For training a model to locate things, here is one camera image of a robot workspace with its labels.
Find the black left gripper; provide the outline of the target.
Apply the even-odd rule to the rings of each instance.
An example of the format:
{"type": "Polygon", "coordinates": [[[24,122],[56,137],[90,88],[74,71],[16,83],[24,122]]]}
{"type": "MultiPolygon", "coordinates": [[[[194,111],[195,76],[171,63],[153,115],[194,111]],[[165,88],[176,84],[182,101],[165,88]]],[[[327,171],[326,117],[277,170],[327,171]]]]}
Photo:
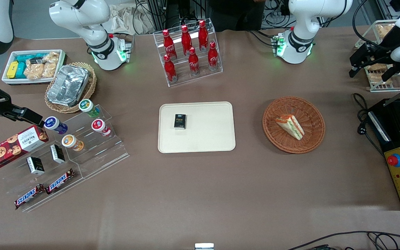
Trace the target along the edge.
{"type": "Polygon", "coordinates": [[[382,42],[381,45],[384,45],[385,48],[379,48],[366,42],[355,50],[354,54],[350,57],[350,78],[354,78],[362,68],[379,63],[391,65],[381,76],[383,82],[388,81],[392,76],[400,72],[400,62],[395,62],[391,59],[391,52],[400,46],[400,41],[396,43],[382,42]]]}

